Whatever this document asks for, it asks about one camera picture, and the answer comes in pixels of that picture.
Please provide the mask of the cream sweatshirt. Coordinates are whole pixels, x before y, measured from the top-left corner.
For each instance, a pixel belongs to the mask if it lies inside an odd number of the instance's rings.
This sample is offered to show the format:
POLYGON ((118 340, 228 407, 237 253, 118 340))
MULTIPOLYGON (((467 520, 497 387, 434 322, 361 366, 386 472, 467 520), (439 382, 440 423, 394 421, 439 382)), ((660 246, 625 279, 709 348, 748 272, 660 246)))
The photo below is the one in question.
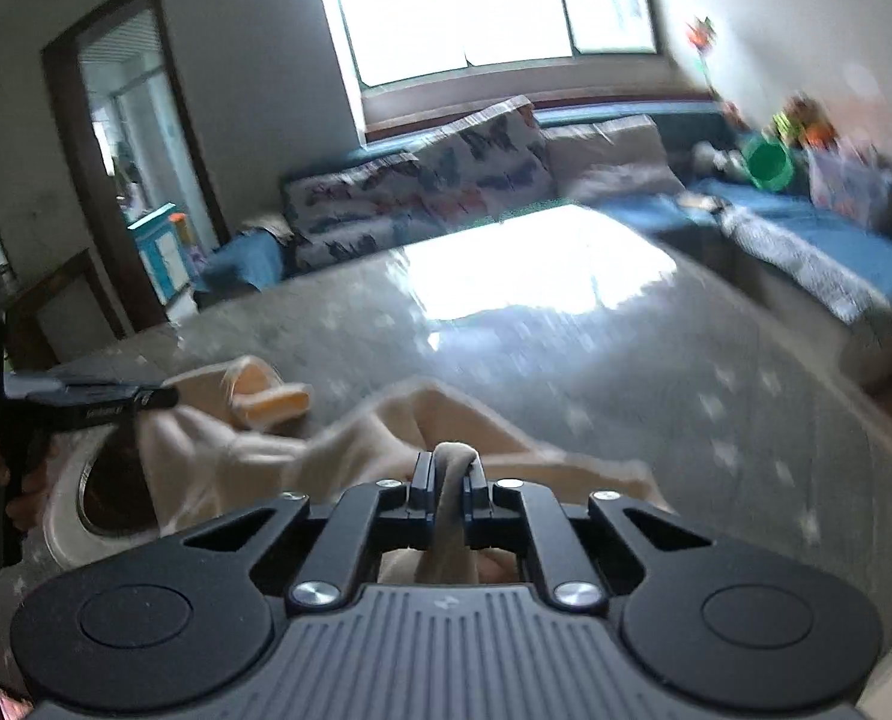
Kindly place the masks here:
POLYGON ((666 504, 640 460, 570 454, 523 433, 457 388, 412 379, 382 388, 309 439, 275 436, 275 419, 308 410, 311 392, 286 383, 254 356, 174 377, 181 399, 135 422, 138 457, 161 533, 171 535, 277 494, 314 504, 380 479, 409 481, 421 452, 443 476, 430 548, 395 550, 381 561, 384 583, 505 583, 516 577, 508 551, 474 551, 460 523, 460 477, 472 460, 490 478, 544 484, 565 504, 612 489, 666 504))

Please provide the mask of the black induction cooktop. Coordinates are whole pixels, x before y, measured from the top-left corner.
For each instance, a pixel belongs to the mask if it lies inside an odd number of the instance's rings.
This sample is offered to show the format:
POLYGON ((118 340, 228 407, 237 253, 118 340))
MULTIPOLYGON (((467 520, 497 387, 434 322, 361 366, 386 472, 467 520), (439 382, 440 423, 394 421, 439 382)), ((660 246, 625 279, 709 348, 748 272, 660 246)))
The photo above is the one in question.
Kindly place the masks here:
POLYGON ((160 536, 132 422, 57 439, 42 536, 64 571, 160 536))

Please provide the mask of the quilted grey star table cover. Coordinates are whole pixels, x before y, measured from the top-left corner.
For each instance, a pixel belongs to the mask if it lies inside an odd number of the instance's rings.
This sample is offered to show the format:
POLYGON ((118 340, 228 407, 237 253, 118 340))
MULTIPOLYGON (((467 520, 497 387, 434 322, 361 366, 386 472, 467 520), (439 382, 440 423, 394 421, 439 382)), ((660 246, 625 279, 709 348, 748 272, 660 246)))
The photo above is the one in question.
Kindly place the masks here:
POLYGON ((311 392, 275 436, 434 380, 570 454, 643 461, 666 504, 549 488, 604 608, 545 605, 511 553, 511 582, 384 583, 381 558, 350 605, 288 610, 338 500, 290 491, 70 571, 41 532, 0 590, 0 695, 39 718, 860 718, 884 684, 892 422, 607 216, 562 205, 371 255, 75 372, 244 356, 311 392))

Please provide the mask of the long butterfly print cushion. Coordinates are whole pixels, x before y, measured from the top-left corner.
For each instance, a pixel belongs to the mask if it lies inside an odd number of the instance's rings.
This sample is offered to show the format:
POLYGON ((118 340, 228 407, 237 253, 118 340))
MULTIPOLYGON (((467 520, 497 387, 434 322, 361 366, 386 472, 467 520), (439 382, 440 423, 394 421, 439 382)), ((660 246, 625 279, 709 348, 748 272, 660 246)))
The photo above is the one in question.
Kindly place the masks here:
POLYGON ((425 203, 432 188, 432 173, 409 153, 287 182, 291 271, 313 273, 443 236, 446 226, 425 203))

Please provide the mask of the beige cushion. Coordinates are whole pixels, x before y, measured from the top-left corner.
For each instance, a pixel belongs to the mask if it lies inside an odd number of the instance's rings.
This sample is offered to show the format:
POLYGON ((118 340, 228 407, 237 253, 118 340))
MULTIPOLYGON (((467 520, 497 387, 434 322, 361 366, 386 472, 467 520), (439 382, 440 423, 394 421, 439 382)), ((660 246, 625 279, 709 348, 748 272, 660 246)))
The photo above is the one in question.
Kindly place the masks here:
POLYGON ((675 197, 686 190, 648 115, 544 128, 542 133, 562 199, 589 205, 633 195, 675 197))

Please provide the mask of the grey plush toy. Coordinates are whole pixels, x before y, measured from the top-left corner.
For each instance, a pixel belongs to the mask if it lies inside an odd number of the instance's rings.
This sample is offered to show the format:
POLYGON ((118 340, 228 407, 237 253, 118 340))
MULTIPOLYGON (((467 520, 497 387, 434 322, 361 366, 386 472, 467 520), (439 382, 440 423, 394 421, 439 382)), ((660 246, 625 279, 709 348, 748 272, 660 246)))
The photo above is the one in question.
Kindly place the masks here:
POLYGON ((747 184, 749 173, 739 149, 720 149, 713 143, 695 143, 692 148, 692 172, 695 177, 718 177, 721 181, 747 184))

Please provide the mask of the green plastic basin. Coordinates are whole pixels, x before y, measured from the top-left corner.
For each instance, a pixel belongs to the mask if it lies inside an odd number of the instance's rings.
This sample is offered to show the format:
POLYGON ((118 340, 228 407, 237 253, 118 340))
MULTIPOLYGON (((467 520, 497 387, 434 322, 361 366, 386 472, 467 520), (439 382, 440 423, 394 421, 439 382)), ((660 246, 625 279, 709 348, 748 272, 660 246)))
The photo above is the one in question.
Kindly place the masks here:
POLYGON ((782 140, 765 135, 747 138, 741 148, 749 181, 765 192, 785 192, 796 176, 793 154, 782 140))

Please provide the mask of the blue bench mattress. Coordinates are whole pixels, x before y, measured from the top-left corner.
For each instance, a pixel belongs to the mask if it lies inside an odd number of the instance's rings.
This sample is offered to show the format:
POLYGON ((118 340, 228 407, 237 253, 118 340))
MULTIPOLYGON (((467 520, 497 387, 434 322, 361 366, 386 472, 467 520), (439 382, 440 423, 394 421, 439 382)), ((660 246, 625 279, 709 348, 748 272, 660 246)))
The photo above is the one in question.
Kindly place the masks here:
POLYGON ((777 268, 843 323, 892 323, 892 239, 864 231, 801 195, 702 179, 687 192, 716 210, 687 208, 684 193, 633 193, 597 202, 631 229, 663 239, 694 259, 716 239, 777 268))

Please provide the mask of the clear plastic storage box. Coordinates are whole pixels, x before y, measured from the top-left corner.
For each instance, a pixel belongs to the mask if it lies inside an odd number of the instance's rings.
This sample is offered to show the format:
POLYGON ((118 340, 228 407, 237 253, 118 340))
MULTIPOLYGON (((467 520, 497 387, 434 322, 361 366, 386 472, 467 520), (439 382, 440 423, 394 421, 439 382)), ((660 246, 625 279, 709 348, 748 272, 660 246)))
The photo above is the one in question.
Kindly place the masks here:
POLYGON ((812 205, 864 231, 881 229, 892 205, 892 167, 873 145, 807 148, 806 158, 812 205))

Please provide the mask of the teddy bear plush toy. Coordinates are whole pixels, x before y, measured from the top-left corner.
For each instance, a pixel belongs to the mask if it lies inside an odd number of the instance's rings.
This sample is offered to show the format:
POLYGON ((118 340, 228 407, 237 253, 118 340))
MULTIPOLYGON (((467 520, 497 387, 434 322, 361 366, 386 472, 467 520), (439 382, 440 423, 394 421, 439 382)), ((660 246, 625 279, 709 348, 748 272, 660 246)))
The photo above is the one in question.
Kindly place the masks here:
POLYGON ((793 148, 830 149, 837 143, 837 130, 816 99, 794 94, 771 119, 771 132, 793 148))

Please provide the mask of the colourful pinwheel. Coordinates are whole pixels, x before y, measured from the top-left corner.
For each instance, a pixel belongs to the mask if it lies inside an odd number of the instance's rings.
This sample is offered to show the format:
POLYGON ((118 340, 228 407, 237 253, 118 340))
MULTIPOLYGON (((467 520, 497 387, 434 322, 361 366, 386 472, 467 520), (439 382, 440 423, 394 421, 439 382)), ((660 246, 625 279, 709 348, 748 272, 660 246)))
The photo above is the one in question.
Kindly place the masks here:
POLYGON ((690 45, 697 52, 698 67, 700 67, 703 82, 707 85, 711 98, 720 101, 720 93, 716 91, 713 85, 710 66, 708 65, 708 55, 710 55, 711 49, 713 49, 714 43, 716 43, 716 31, 714 31, 710 18, 695 18, 689 25, 687 37, 690 45))

